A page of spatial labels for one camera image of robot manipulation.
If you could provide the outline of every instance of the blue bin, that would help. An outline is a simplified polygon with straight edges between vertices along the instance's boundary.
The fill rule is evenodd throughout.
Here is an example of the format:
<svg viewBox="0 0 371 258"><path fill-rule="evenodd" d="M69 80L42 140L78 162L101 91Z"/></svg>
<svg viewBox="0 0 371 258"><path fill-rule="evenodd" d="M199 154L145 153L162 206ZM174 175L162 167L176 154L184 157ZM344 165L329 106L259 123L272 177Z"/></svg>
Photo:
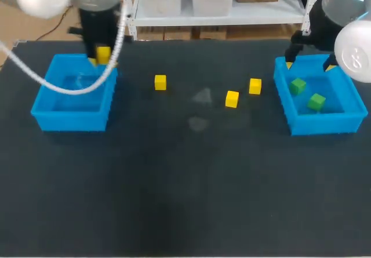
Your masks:
<svg viewBox="0 0 371 258"><path fill-rule="evenodd" d="M105 68L92 66L85 54L58 54L54 56L45 79L65 89L83 89L94 83ZM31 114L43 131L105 131L116 77L115 68L100 87L78 96L60 94L42 86Z"/></svg>
<svg viewBox="0 0 371 258"><path fill-rule="evenodd" d="M353 81L340 67L323 71L328 57L298 56L290 70L284 57L275 61L274 81L292 135L355 133L368 114ZM289 90L296 78L307 83L305 91L297 96ZM314 93L326 97L320 112L307 107Z"/></svg>

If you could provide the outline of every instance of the black table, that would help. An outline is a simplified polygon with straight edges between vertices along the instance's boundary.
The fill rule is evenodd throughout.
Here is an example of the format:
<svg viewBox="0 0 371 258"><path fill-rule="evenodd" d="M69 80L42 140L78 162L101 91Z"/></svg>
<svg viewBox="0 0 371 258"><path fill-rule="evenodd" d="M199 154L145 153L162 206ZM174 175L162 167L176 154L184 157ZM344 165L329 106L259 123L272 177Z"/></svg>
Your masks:
<svg viewBox="0 0 371 258"><path fill-rule="evenodd" d="M371 255L370 116L355 135L290 137L272 80L287 46L125 45L105 133L42 133L30 115L39 85L7 61L0 256ZM83 46L14 51L45 73ZM260 96L247 94L251 77ZM371 110L371 86L357 88Z"/></svg>

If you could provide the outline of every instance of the yellow cube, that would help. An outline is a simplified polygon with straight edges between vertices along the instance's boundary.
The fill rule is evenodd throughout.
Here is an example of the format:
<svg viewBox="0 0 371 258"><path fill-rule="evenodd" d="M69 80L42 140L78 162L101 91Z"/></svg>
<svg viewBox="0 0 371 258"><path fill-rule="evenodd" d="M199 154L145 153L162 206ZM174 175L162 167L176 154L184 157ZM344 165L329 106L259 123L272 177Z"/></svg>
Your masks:
<svg viewBox="0 0 371 258"><path fill-rule="evenodd" d="M166 75L155 76L155 90L166 90Z"/></svg>
<svg viewBox="0 0 371 258"><path fill-rule="evenodd" d="M238 92L228 91L227 97L225 98L225 106L236 108L238 104Z"/></svg>
<svg viewBox="0 0 371 258"><path fill-rule="evenodd" d="M261 92L261 79L252 78L250 79L249 94L260 95Z"/></svg>
<svg viewBox="0 0 371 258"><path fill-rule="evenodd" d="M111 57L111 48L109 46L97 47L97 62L100 65L107 65Z"/></svg>

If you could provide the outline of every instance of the gray robot arm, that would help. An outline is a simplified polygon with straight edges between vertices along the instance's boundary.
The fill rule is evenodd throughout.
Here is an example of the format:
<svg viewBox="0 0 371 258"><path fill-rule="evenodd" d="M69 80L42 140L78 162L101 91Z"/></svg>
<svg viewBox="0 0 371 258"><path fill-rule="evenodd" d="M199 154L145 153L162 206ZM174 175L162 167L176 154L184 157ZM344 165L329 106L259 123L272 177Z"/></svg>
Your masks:
<svg viewBox="0 0 371 258"><path fill-rule="evenodd" d="M323 0L323 10L335 22L345 24L334 45L338 65L351 78L371 83L371 0L336 0L337 9L326 5L329 1L335 2Z"/></svg>

